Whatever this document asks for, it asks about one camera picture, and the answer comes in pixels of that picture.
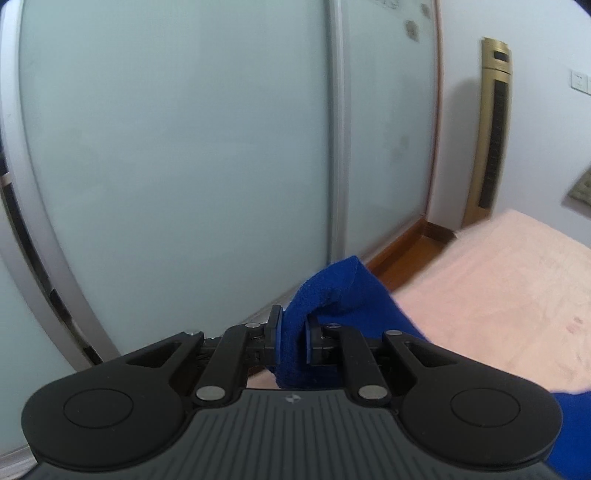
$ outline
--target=logo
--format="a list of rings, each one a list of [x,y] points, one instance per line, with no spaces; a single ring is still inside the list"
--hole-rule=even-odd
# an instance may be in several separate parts
[[[285,397],[285,401],[288,401],[292,405],[294,403],[298,403],[300,400],[301,400],[301,397],[295,393],[289,394],[288,396]]]

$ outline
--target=wall outlet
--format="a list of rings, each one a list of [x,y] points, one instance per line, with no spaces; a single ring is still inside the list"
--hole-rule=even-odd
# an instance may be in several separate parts
[[[587,86],[589,79],[587,78],[587,76],[584,73],[572,71],[572,72],[570,72],[570,80],[571,80],[570,85],[575,90],[580,90],[581,92],[584,92],[584,93],[587,93],[589,91],[589,88]]]

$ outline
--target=black circular pad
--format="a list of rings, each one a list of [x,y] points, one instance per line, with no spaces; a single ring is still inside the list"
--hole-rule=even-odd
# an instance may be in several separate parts
[[[124,421],[134,402],[118,390],[94,388],[77,393],[64,406],[64,415],[73,424],[87,429],[104,429]]]
[[[69,470],[105,471],[166,448],[185,416],[168,377],[119,361],[38,390],[23,408],[21,425],[38,458]]]
[[[492,388],[472,388],[452,399],[452,410],[460,420],[476,427],[502,427],[519,415],[519,402]]]
[[[402,401],[400,420],[442,460],[496,470],[544,460],[562,414],[538,385],[465,359],[423,368]]]

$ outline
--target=wooden baseboard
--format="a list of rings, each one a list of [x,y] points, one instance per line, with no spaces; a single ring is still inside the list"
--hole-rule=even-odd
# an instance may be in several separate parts
[[[254,367],[250,367],[248,369],[248,376],[252,377],[253,375],[261,373],[265,367],[263,365],[255,365]]]
[[[406,232],[400,235],[394,242],[389,244],[378,255],[368,263],[368,270],[376,277],[388,269],[392,263],[403,256],[422,237],[427,219],[419,218]]]
[[[446,245],[456,239],[453,230],[431,222],[427,222],[423,235]]]

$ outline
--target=pink bedsheet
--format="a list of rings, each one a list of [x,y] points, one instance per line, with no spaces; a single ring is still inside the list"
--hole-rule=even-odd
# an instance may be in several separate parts
[[[591,389],[591,249],[507,211],[397,291],[434,343],[552,391]]]

